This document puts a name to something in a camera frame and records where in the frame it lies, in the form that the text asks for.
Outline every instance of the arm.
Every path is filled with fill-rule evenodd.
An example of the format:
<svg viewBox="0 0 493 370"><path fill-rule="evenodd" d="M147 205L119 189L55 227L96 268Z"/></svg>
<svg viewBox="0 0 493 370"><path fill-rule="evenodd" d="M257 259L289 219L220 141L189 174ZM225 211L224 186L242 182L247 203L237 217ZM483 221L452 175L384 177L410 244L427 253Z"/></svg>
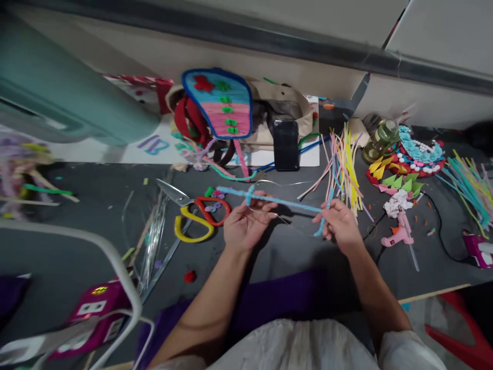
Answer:
<svg viewBox="0 0 493 370"><path fill-rule="evenodd" d="M366 250L354 214L340 200L335 199L330 203L330 209L325 209L315 217L314 222L320 221L322 216L327 221L324 235L327 238L335 236L339 249L349 260L378 354L386 332L412 330L409 319Z"/></svg>
<svg viewBox="0 0 493 370"><path fill-rule="evenodd" d="M256 194L266 196L264 192ZM274 213L276 203L256 201L236 207L224 222L224 248L199 294L166 338L149 365L173 357L197 355L207 363L219 357L230 324L245 267Z"/></svg>

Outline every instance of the person's left hand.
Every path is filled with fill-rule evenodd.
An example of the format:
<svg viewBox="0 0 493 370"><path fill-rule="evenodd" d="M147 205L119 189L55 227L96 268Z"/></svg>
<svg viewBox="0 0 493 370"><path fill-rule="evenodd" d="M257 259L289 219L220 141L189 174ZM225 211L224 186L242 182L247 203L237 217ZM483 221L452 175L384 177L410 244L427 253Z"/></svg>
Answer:
<svg viewBox="0 0 493 370"><path fill-rule="evenodd" d="M272 197L264 191L256 191L254 194ZM239 251L250 251L258 243L266 230L269 222L277 217L270 212L277 207L275 202L252 199L250 207L246 200L235 207L224 222L224 241L226 247Z"/></svg>

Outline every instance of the scissor blade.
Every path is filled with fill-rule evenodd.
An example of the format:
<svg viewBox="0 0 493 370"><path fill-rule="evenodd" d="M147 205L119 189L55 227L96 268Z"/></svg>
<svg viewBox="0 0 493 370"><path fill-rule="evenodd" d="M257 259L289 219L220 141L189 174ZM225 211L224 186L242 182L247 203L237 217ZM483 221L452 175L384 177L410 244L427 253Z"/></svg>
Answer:
<svg viewBox="0 0 493 370"><path fill-rule="evenodd" d="M156 182L158 183L159 188L161 188L161 190L180 207L185 207L190 203L193 203L193 200L173 185L170 185L161 179L156 179Z"/></svg>

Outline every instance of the yellow scissors handle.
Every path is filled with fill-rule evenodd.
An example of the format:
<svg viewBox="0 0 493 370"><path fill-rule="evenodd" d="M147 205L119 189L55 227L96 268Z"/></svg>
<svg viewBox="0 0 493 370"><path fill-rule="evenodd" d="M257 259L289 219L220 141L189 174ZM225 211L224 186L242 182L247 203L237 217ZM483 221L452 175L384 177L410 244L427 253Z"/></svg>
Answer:
<svg viewBox="0 0 493 370"><path fill-rule="evenodd" d="M191 219L193 221L196 221L199 224L204 225L205 227L207 227L207 230L208 231L207 231L207 234L206 235L201 236L201 237L198 237L198 238L190 238L188 236L185 236L181 232L181 218L182 217L181 216L176 216L176 218L175 218L175 234L176 234L176 237L178 239L180 239L182 242L185 242L185 243L199 243L199 242L203 242L204 240L209 239L211 237L212 233L214 232L214 226L212 226L211 224L209 224L203 218L197 217L193 213L190 213L188 211L188 206L181 207L180 208L180 211L181 211L181 214L183 216L185 216L186 218L189 218L189 219Z"/></svg>

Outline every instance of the scissors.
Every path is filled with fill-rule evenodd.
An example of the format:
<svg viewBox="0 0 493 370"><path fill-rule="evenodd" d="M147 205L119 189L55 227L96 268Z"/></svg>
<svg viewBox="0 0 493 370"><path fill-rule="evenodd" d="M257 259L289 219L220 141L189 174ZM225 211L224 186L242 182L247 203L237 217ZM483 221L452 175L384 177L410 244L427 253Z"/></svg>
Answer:
<svg viewBox="0 0 493 370"><path fill-rule="evenodd" d="M197 199L190 199L181 190L175 188L174 186L168 184L167 182L160 180L160 179L156 179L156 181L158 183L159 188L161 188L161 190L173 202L175 202L177 205L180 206L180 212L184 217L189 218L193 221L196 221L196 222L200 223L201 225L204 225L205 227L207 227L208 231L207 231L206 235L198 237L198 238L190 238L188 236L183 235L183 233L181 231L181 218L182 218L182 216L176 216L176 218L175 218L175 234L176 234L176 237L178 239L180 239L181 241L183 241L185 243L199 243L199 242L202 242L202 241L208 239L209 237L211 237L212 233L214 232L214 227L222 226L224 224L224 221L226 220L226 218L231 213L231 207L228 204L228 202L226 202L224 199L209 198L209 197L197 197ZM224 219L222 221L216 222L216 220L214 220L214 218L211 216L211 214L205 210L205 205L203 203L205 201L219 202L224 206L224 208L226 209L226 216L224 217ZM196 204L199 207L200 212L202 212L202 215L205 217L205 219L200 218L200 217L190 213L190 211L188 210L188 206L191 204Z"/></svg>

